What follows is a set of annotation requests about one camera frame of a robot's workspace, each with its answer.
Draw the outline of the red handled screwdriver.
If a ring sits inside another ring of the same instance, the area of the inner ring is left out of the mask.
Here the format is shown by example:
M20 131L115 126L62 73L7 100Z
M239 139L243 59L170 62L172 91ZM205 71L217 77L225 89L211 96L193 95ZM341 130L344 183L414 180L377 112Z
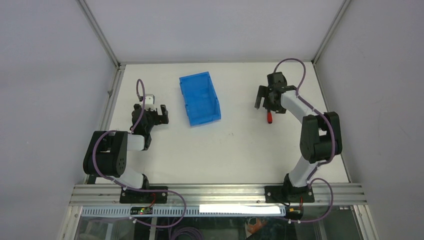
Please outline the red handled screwdriver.
M273 116L271 111L267 111L267 123L272 124L273 123Z

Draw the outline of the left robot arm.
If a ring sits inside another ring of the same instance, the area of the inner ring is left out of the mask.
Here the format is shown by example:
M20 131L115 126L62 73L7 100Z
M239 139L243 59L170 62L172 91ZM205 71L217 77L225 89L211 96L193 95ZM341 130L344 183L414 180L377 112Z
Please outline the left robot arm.
M83 171L87 175L101 177L131 190L131 197L145 203L151 196L147 176L130 168L127 153L147 151L152 142L154 126L167 125L169 113L166 105L160 105L161 113L154 105L143 109L136 103L131 113L130 131L94 131L83 159Z

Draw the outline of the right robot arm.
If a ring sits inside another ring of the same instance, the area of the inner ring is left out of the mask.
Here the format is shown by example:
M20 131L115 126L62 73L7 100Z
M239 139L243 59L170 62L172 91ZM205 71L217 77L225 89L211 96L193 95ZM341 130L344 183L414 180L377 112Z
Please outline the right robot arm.
M265 192L286 203L313 202L312 176L343 149L339 115L334 111L319 112L300 96L294 85L288 85L282 72L267 75L267 85L259 86L254 107L266 109L269 124L273 122L272 113L286 112L301 123L300 159L285 175L282 185L267 186Z

